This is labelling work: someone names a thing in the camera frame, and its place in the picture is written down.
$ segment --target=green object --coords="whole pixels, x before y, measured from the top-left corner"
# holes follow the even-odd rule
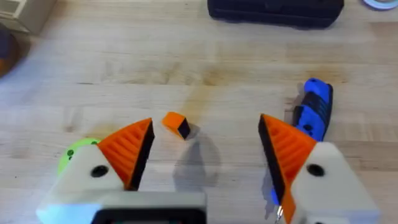
[[[57,175],[60,175],[64,168],[68,165],[69,160],[72,159],[73,155],[77,152],[79,147],[87,146],[90,144],[97,144],[101,140],[95,138],[85,138],[81,139],[68,147],[68,149],[63,153],[60,163],[58,164],[58,172]]]

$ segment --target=orange object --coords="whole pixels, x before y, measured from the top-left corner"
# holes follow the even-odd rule
[[[138,190],[155,139],[152,119],[144,119],[120,129],[98,143],[126,190]]]
[[[176,112],[168,112],[162,122],[171,132],[180,136],[182,139],[186,139],[191,132],[186,117]]]
[[[317,142],[299,129],[265,114],[260,117],[259,134],[272,183],[289,224],[295,211],[290,188]]]

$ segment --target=blue object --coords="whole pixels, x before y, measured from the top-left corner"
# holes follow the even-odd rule
[[[316,141],[323,141],[328,129],[333,104],[333,87],[317,78],[304,84],[305,96],[293,112],[293,126]]]

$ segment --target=orange and black cube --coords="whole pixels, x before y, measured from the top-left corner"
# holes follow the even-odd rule
[[[166,126],[171,132],[180,136],[182,139],[187,139],[191,129],[189,127],[186,117],[176,112],[168,112],[163,118],[163,125]]]

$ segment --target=wooden surface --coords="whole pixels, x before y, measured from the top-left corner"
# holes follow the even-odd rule
[[[398,213],[398,9],[347,0],[326,30],[228,24],[204,0],[59,0],[27,57],[0,79],[0,223],[35,208],[67,146],[153,117],[141,190],[201,190],[210,223],[264,219],[260,113],[283,119],[299,83],[335,87],[334,142],[382,210]],[[197,126],[178,140],[160,120]]]

